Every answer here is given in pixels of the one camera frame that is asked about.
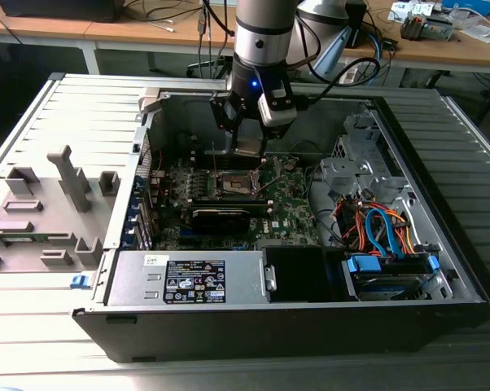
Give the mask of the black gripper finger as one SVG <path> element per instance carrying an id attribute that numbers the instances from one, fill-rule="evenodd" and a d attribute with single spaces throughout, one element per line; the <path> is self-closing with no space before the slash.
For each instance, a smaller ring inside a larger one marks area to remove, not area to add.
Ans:
<path id="1" fill-rule="evenodd" d="M 260 144 L 260 155 L 265 154 L 267 143 L 269 140 L 281 139 L 285 134 L 285 126 L 267 126 L 263 122 L 260 123 L 260 128 L 262 132 L 262 140 Z"/>
<path id="2" fill-rule="evenodd" d="M 231 133 L 231 144 L 230 144 L 230 150 L 234 152 L 238 146 L 238 132 L 239 132 L 239 127 L 243 122 L 243 119 L 245 118 L 246 114 L 246 108 L 240 108 L 236 113 L 235 116 L 230 120 L 230 125 L 228 127 L 228 132 Z"/>

